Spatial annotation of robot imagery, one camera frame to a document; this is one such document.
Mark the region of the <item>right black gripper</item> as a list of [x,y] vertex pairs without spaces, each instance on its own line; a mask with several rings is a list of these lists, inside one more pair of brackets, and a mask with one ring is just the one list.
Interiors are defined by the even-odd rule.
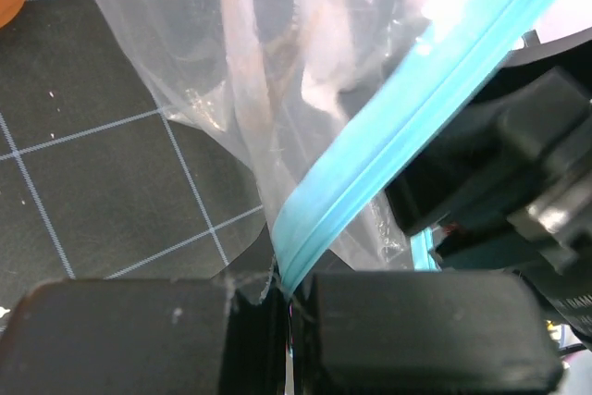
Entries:
[[440,266],[517,274],[589,343],[591,44],[539,62],[544,72],[525,86],[480,92],[386,195],[407,235],[446,216]]

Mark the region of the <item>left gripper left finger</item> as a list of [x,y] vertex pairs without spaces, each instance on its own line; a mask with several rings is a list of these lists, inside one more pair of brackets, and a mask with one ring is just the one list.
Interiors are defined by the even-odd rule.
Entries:
[[230,279],[65,280],[25,295],[1,337],[5,394],[280,394],[281,295]]

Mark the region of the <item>clear blue zip bag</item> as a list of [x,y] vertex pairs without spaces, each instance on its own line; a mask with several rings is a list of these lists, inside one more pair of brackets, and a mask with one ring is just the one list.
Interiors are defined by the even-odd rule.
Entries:
[[404,268],[384,190],[562,0],[95,0],[166,117],[254,174],[293,292]]

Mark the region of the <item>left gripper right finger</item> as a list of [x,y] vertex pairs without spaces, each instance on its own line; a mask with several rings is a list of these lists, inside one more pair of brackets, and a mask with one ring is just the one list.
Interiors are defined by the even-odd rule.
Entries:
[[499,272],[323,272],[297,313],[299,394],[550,394],[536,298]]

